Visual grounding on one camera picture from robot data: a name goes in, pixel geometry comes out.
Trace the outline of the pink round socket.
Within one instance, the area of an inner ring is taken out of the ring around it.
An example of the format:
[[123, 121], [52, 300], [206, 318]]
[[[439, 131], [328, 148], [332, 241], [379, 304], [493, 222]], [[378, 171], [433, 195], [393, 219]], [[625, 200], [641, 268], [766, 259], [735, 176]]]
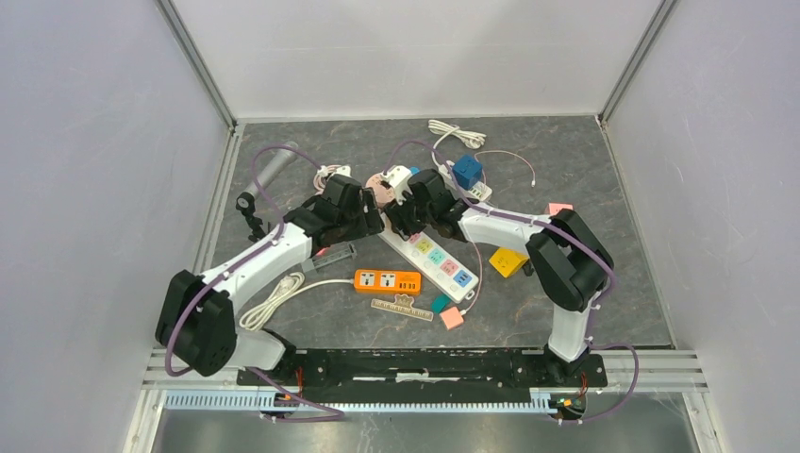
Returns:
[[376, 205], [380, 209], [384, 209], [392, 202], [401, 203], [398, 199], [398, 192], [389, 181], [389, 177], [382, 173], [370, 176], [365, 187], [373, 191]]

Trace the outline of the blue cube socket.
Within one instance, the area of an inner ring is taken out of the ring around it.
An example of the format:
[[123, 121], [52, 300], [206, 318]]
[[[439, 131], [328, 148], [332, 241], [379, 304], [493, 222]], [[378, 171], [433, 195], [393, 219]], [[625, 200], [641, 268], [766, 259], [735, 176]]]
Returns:
[[456, 183], [465, 191], [471, 190], [477, 182], [481, 181], [483, 175], [483, 165], [469, 155], [461, 156], [451, 169]]

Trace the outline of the white power strip with USB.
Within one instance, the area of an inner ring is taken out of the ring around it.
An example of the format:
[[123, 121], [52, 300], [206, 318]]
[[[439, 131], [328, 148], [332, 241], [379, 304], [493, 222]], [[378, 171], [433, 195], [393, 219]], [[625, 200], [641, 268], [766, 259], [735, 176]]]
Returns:
[[483, 165], [472, 156], [464, 155], [456, 162], [448, 160], [437, 169], [448, 186], [461, 188], [473, 199], [486, 202], [492, 195], [492, 189], [481, 180]]

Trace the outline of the long white power strip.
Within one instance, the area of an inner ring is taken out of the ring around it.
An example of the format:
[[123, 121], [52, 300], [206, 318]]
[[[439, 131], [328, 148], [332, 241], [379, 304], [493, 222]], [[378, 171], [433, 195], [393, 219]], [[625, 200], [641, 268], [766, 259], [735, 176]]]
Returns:
[[480, 279], [424, 232], [403, 240], [390, 229], [378, 237], [454, 303], [473, 300]]

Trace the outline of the orange power strip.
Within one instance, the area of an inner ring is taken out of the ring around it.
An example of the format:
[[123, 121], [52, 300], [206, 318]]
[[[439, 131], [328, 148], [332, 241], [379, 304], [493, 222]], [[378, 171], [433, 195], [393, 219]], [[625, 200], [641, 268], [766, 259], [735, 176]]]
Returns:
[[422, 275], [414, 271], [358, 269], [354, 288], [360, 294], [408, 294], [422, 292]]

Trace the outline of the yellow cube socket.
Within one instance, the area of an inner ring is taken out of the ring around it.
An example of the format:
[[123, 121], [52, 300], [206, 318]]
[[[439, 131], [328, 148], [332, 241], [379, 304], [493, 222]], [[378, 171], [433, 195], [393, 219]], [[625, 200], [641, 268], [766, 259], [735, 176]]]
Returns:
[[529, 261], [525, 254], [500, 247], [489, 258], [491, 267], [503, 278], [509, 278], [520, 271]]

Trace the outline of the pink cube charger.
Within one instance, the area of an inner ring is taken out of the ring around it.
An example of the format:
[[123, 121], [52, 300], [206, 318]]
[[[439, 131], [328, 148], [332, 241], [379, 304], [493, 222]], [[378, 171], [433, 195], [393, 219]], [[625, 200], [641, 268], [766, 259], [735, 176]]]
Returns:
[[450, 307], [439, 313], [439, 316], [447, 330], [460, 327], [464, 323], [463, 314], [457, 307]]

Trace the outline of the pink cube socket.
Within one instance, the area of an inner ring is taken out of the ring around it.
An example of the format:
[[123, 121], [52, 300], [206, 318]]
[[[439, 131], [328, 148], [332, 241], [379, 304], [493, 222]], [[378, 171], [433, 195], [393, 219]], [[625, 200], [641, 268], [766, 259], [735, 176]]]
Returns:
[[547, 205], [547, 209], [546, 209], [545, 213], [548, 216], [553, 216], [553, 215], [558, 214], [562, 210], [572, 210], [573, 208], [574, 208], [574, 206], [572, 204], [567, 204], [567, 203], [549, 203]]

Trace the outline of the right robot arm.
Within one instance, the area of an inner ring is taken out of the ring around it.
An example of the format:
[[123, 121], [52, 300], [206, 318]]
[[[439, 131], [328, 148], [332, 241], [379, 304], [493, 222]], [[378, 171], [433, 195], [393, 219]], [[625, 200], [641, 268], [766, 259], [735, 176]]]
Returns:
[[554, 305], [544, 370], [557, 385], [583, 371], [591, 349], [592, 309], [618, 278], [610, 253], [574, 210], [546, 217], [493, 208], [450, 189], [436, 169], [412, 175], [388, 211], [392, 228], [407, 238], [428, 227], [446, 239], [484, 243], [525, 253]]

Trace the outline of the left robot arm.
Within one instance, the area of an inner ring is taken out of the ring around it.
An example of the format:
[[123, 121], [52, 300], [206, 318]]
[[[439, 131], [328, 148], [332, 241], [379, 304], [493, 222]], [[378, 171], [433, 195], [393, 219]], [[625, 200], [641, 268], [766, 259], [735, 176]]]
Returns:
[[227, 366], [255, 367], [273, 384], [289, 382], [295, 357], [274, 334], [238, 323], [243, 305], [321, 249], [381, 232], [375, 193], [350, 176], [334, 175], [325, 189], [280, 214], [267, 236], [235, 258], [195, 275], [175, 274], [157, 322], [171, 377], [191, 371], [210, 377]]

